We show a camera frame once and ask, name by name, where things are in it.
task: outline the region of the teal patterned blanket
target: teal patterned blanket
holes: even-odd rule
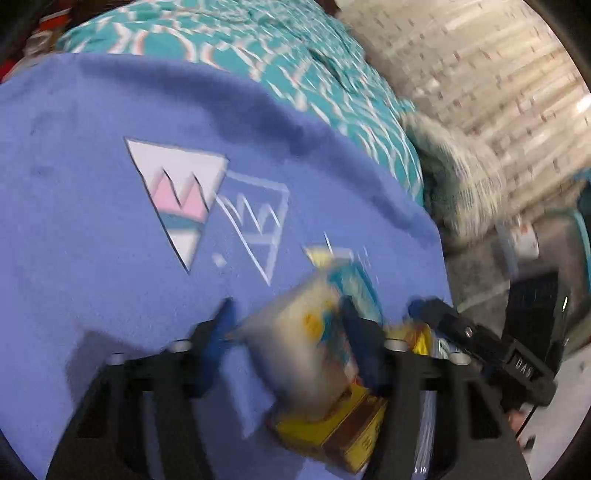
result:
[[[249,77],[349,137],[423,204],[418,155],[398,123],[413,105],[314,0],[139,0],[68,31],[57,48],[184,59]]]

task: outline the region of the black object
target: black object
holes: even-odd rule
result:
[[[511,282],[503,338],[514,338],[558,373],[564,351],[568,291],[552,271]]]
[[[530,474],[499,400],[469,365],[384,348],[384,331],[361,319],[350,299],[343,327],[360,376],[389,398],[363,480],[408,480],[420,429],[421,391],[437,391],[437,421],[427,479],[526,480]]]
[[[499,339],[439,299],[417,300],[409,312],[489,368],[489,381],[501,388],[504,398],[543,407],[554,398],[555,373],[521,342],[509,335]]]
[[[175,342],[158,355],[103,367],[56,449],[47,480],[147,480],[144,391],[154,395],[165,477],[213,480],[190,399],[203,394],[213,381],[211,372],[217,371],[219,344],[232,314],[232,302],[227,300],[213,320],[195,328],[190,339]],[[350,300],[343,305],[342,319],[348,335],[371,339],[362,352],[370,359],[365,371],[372,362],[378,366],[376,386],[390,398],[364,480],[410,480],[420,428],[421,390],[440,393],[429,478],[530,478],[498,400],[476,371],[386,350],[381,328],[361,319]]]
[[[190,400],[213,381],[220,342],[233,325],[226,299],[214,318],[188,340],[158,355],[106,365],[91,383],[57,446],[47,480],[148,480],[142,395],[152,391],[164,475],[212,480]]]

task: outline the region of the metal bolt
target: metal bolt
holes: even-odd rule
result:
[[[172,353],[188,352],[193,348],[191,340],[176,340],[172,342],[168,347],[168,350]]]
[[[122,353],[113,353],[107,361],[107,365],[114,367],[115,365],[123,365],[125,363],[125,355]]]
[[[454,365],[470,365],[472,359],[465,353],[455,352],[449,354],[449,361]]]
[[[404,340],[396,340],[389,338],[384,342],[384,346],[393,352],[406,352],[408,350],[408,343]]]

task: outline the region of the yellow snack box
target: yellow snack box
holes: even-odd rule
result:
[[[353,384],[320,421],[280,413],[273,427],[287,449],[357,473],[374,450],[386,404]]]

